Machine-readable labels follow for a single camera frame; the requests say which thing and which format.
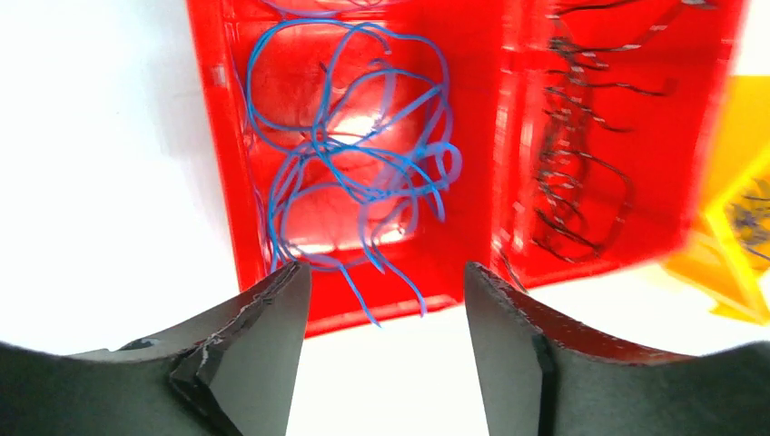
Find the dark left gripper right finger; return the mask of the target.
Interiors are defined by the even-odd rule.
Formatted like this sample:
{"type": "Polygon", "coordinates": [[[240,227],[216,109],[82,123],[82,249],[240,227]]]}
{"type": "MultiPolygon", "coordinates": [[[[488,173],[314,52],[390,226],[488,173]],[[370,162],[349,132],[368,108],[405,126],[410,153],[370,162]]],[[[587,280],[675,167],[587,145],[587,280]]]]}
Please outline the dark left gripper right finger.
{"type": "Polygon", "coordinates": [[[666,352],[587,326],[467,263],[464,295],[492,435],[766,435],[769,345],[666,352]]]}

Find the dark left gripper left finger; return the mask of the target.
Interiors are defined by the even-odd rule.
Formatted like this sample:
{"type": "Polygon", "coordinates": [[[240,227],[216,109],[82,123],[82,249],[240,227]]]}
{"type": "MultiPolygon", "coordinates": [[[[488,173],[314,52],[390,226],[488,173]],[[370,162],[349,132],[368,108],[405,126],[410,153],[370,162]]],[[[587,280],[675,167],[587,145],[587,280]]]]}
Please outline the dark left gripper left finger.
{"type": "Polygon", "coordinates": [[[283,435],[311,299],[289,263],[246,292],[124,347],[1,347],[4,435],[283,435]]]}

